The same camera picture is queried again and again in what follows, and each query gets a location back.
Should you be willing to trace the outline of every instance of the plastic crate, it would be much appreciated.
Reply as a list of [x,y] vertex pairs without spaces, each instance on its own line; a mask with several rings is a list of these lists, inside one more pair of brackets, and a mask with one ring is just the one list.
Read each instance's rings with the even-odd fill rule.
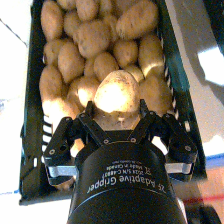
[[[167,84],[173,93],[173,106],[176,118],[187,127],[188,134],[197,145],[198,158],[194,167],[193,180],[206,178],[205,156],[197,121],[189,93],[189,83],[180,58],[172,24],[165,0],[156,1],[160,12],[158,34],[166,59],[165,75]],[[40,14],[43,0],[34,0],[31,8],[32,27],[29,48],[29,63],[25,99],[24,126],[21,131],[23,151],[20,173],[20,204],[32,204],[71,198],[71,191],[61,192],[50,186],[42,158],[42,149],[46,148],[51,135],[45,129],[50,124],[44,121],[39,93],[39,80],[44,68],[42,61],[45,38],[41,29]]]

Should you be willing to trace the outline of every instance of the potato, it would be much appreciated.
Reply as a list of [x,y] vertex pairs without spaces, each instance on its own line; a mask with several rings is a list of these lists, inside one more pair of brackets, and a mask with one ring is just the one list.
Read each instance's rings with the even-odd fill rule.
[[76,10],[69,11],[65,14],[64,31],[69,37],[73,38],[73,34],[78,29],[80,24],[81,24],[81,21],[78,17]]
[[144,80],[144,75],[142,71],[138,68],[138,66],[128,65],[127,67],[124,68],[124,70],[132,74],[138,83]]
[[76,7],[76,0],[57,0],[57,2],[64,10],[73,10]]
[[80,111],[75,103],[71,104],[61,97],[55,98],[51,103],[49,114],[53,126],[52,134],[56,131],[63,117],[71,117],[72,119],[75,119],[79,113]]
[[76,0],[76,7],[81,21],[95,19],[99,10],[99,5],[95,0]]
[[103,52],[99,54],[94,62],[94,73],[97,79],[102,82],[109,73],[119,69],[119,66],[114,57],[108,53]]
[[114,13],[117,18],[121,17],[131,6],[139,2],[139,0],[113,0],[114,1]]
[[62,94],[62,75],[53,65],[48,65],[43,69],[39,89],[43,112],[49,116],[52,101],[61,97]]
[[85,77],[96,77],[94,73],[94,61],[95,57],[89,58],[86,60],[85,68],[84,68],[84,76]]
[[95,110],[94,120],[104,131],[132,130],[139,121],[137,114],[122,117],[121,112],[105,113]]
[[139,109],[139,85],[126,71],[111,72],[97,89],[94,102],[103,112],[133,114]]
[[110,28],[111,43],[113,44],[118,39],[118,34],[116,31],[117,18],[109,14],[103,18],[103,22]]
[[84,107],[80,103],[79,95],[78,95],[78,85],[79,85],[81,78],[83,78],[83,77],[81,76],[81,77],[75,78],[72,81],[72,83],[70,84],[68,94],[67,94],[67,100],[71,104],[75,103],[78,106],[79,110],[83,111]]
[[139,38],[156,28],[158,15],[158,8],[155,3],[141,0],[118,19],[117,33],[124,40]]
[[163,49],[155,34],[146,35],[141,39],[138,62],[145,77],[151,74],[164,77]]
[[58,68],[66,84],[83,74],[84,65],[85,61],[75,44],[68,42],[61,47],[58,55]]
[[138,45],[135,41],[118,40],[114,44],[113,54],[121,68],[134,64],[138,59]]
[[55,39],[44,45],[44,62],[46,65],[58,66],[58,54],[65,43],[64,40]]
[[100,20],[94,20],[81,24],[76,38],[80,54],[92,58],[108,48],[111,37],[109,27]]
[[72,177],[70,180],[62,184],[54,185],[54,187],[57,188],[59,191],[68,191],[70,190],[70,188],[73,186],[74,183],[75,183],[75,177]]
[[162,116],[172,110],[172,95],[166,82],[154,75],[140,83],[140,96],[144,99],[148,109]]
[[83,144],[80,138],[76,139],[74,142],[74,145],[70,149],[71,156],[75,158],[77,154],[79,153],[79,151],[81,151],[84,146],[85,145]]
[[112,14],[114,9],[113,0],[100,0],[99,15],[104,17],[108,14]]
[[59,39],[63,31],[63,13],[54,1],[45,1],[41,10],[41,26],[47,41]]
[[83,107],[87,106],[88,101],[93,101],[99,82],[95,78],[84,77],[78,85],[78,95]]

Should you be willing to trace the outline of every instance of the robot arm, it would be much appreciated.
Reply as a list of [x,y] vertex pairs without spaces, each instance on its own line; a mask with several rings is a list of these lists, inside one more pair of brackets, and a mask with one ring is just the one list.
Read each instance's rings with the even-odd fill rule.
[[[176,119],[160,118],[141,100],[134,130],[105,132],[93,114],[89,102],[75,120],[63,118],[44,153],[51,185],[76,176],[68,224],[186,223],[169,178],[191,177],[197,149]],[[152,144],[154,136],[166,156]],[[85,147],[74,160],[70,148],[78,138]]]

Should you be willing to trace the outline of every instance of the white surface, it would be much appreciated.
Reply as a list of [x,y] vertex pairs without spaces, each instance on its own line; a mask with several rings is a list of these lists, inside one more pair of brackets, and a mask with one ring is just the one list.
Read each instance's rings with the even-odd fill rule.
[[0,0],[0,19],[28,44],[33,0]]
[[0,193],[19,187],[24,100],[27,71],[26,46],[0,23]]
[[198,59],[199,52],[217,46],[203,2],[202,0],[166,0],[166,2],[190,83],[191,98],[205,155],[224,153],[224,106],[208,83],[203,81],[204,71]]
[[65,224],[67,222],[70,200],[19,206],[19,199],[18,194],[0,196],[0,223]]
[[224,56],[218,46],[198,52],[205,79],[224,87]]

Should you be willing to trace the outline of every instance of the brown potato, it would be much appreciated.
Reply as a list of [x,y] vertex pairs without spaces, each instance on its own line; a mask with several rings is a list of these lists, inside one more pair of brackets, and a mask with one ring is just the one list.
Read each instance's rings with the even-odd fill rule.
[[141,39],[138,62],[145,77],[152,74],[164,77],[163,49],[155,34],[146,35]]
[[108,52],[99,54],[94,62],[94,73],[97,79],[102,82],[109,73],[119,69],[115,58]]
[[64,40],[55,39],[44,45],[44,62],[46,65],[58,66],[58,54],[65,43]]
[[59,191],[68,191],[70,190],[70,188],[73,186],[74,183],[75,183],[75,177],[72,177],[70,180],[62,184],[54,185],[54,187],[57,188]]
[[77,32],[79,52],[85,58],[92,58],[108,48],[110,38],[109,27],[102,21],[83,23]]
[[89,58],[86,60],[85,68],[84,68],[84,76],[85,77],[96,78],[96,75],[94,73],[94,61],[95,61],[95,57]]
[[114,13],[117,18],[121,17],[124,12],[139,2],[139,0],[113,0]]
[[76,0],[76,7],[81,21],[90,21],[96,18],[99,5],[95,0]]
[[49,116],[52,101],[61,97],[62,94],[62,76],[53,65],[48,65],[43,69],[39,89],[43,112]]
[[53,126],[52,134],[56,131],[63,117],[71,117],[74,120],[79,113],[80,111],[75,103],[71,104],[61,97],[55,98],[51,103],[49,114]]
[[69,37],[73,38],[73,34],[79,28],[80,24],[81,21],[76,10],[69,11],[65,14],[64,31]]
[[62,46],[58,55],[58,68],[62,73],[65,83],[70,83],[74,78],[83,74],[85,61],[79,54],[78,47],[73,43]]
[[118,19],[117,33],[124,40],[139,38],[156,28],[158,15],[158,8],[155,3],[141,0]]
[[75,158],[77,154],[79,153],[79,151],[81,151],[84,146],[85,145],[83,144],[80,138],[76,139],[74,142],[74,145],[70,149],[71,156]]
[[93,101],[99,84],[99,81],[95,78],[84,77],[80,80],[78,95],[83,107],[87,106],[88,101]]
[[108,14],[112,14],[114,10],[113,0],[100,0],[99,15],[104,17]]
[[73,10],[76,7],[76,0],[57,0],[64,10]]
[[71,104],[75,103],[78,106],[80,111],[84,110],[84,107],[80,103],[79,95],[78,95],[78,85],[82,78],[83,78],[82,76],[75,78],[71,82],[71,84],[69,86],[68,94],[67,94],[67,100],[69,101],[69,103],[71,103]]
[[138,68],[138,66],[128,65],[127,67],[124,68],[124,70],[132,74],[138,83],[144,80],[144,75],[141,69]]
[[41,26],[47,41],[59,39],[63,31],[63,13],[54,1],[45,1],[41,10]]
[[103,18],[103,22],[110,28],[111,43],[113,44],[118,39],[118,34],[116,31],[117,18],[109,14]]
[[138,45],[133,40],[118,40],[114,44],[113,54],[119,66],[125,68],[129,64],[137,62]]
[[148,109],[162,116],[172,110],[172,95],[166,82],[154,75],[140,83],[140,97],[144,99]]
[[139,109],[139,85],[128,72],[111,72],[97,89],[95,105],[103,112],[133,114]]

